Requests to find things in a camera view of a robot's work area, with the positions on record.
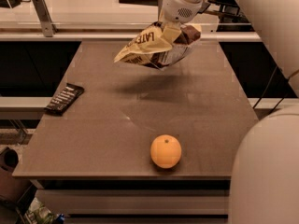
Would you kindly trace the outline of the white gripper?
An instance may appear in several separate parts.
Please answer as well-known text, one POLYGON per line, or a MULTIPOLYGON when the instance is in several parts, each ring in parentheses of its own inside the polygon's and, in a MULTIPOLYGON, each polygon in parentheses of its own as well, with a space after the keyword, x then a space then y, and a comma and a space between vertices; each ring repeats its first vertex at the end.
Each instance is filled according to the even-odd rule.
POLYGON ((202 1, 163 0, 159 21, 163 22, 163 38, 167 42, 172 44, 180 36, 180 23, 191 21, 201 8, 202 1))

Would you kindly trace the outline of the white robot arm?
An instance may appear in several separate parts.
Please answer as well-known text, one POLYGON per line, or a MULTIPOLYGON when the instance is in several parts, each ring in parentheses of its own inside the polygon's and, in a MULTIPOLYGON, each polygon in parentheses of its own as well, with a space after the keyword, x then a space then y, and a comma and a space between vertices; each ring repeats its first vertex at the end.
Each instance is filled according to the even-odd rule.
MULTIPOLYGON (((235 0, 294 91, 299 0, 235 0)), ((253 126, 233 165, 229 224, 299 224, 299 114, 285 107, 253 126)))

